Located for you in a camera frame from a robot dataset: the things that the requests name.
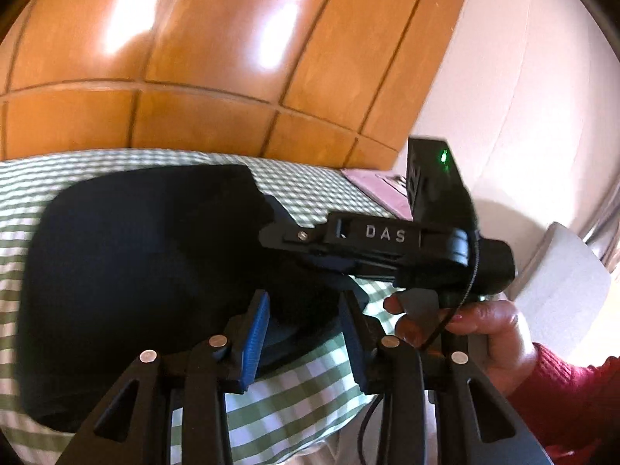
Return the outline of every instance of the black device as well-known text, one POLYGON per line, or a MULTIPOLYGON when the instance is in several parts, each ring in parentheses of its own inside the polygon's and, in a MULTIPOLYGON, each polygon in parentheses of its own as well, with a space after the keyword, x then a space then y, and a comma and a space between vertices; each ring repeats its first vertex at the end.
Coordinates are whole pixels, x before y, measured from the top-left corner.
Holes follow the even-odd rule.
MULTIPOLYGON (((330 257, 342 273, 437 292, 441 307, 503 290, 515 276, 506 243, 481 237, 469 193, 445 141, 411 138, 407 188, 413 221, 330 212, 313 229, 274 222, 263 246, 330 257)), ((384 400, 377 465, 425 465, 424 390, 435 395, 441 465, 550 465, 516 411, 467 354, 467 338, 439 325, 442 355, 386 335, 344 291, 340 322, 355 381, 384 400)), ((168 465, 170 416, 184 406, 182 463, 231 465, 224 393, 253 382, 269 323, 257 291, 246 315, 190 351, 144 351, 91 412, 58 465, 168 465)))

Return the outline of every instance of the green checkered tablecloth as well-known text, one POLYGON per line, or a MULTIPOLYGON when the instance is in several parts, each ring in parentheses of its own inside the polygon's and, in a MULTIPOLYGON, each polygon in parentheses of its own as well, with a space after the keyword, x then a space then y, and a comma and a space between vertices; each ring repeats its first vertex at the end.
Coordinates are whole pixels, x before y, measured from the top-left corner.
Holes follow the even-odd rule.
MULTIPOLYGON (((53 465, 71 439, 27 417, 19 404, 13 350, 19 290, 28 243, 42 211, 77 181, 141 167, 188 164, 246 164, 258 187, 274 195, 302 226, 325 221, 340 209, 389 214, 339 172, 300 164, 233 155, 174 150, 93 150, 0 163, 0 430, 29 464, 53 465)), ((390 285, 358 281, 370 295, 366 313, 392 330, 394 318, 381 301, 390 285)), ((232 455, 237 465, 278 463, 343 427, 370 400, 353 381, 342 335, 242 396, 227 395, 232 455)), ((172 418, 171 463, 181 461, 182 409, 172 418)))

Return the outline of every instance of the red sleeve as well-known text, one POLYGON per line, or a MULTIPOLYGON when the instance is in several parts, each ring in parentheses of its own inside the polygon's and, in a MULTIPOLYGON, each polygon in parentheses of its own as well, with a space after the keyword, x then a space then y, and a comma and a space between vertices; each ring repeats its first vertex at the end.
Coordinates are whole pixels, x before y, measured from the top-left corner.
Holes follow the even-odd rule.
POLYGON ((508 400, 545 447, 577 451, 604 438, 620 415, 620 360, 576 367, 535 345, 538 364, 508 400))

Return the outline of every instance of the beige wall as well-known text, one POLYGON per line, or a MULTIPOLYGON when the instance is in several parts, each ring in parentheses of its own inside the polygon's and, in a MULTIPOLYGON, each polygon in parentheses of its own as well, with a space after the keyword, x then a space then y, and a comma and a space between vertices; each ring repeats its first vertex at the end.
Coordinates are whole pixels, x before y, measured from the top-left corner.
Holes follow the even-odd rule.
POLYGON ((579 0, 466 0, 413 133, 448 139, 483 234, 523 267, 618 176, 619 99, 620 64, 579 0))

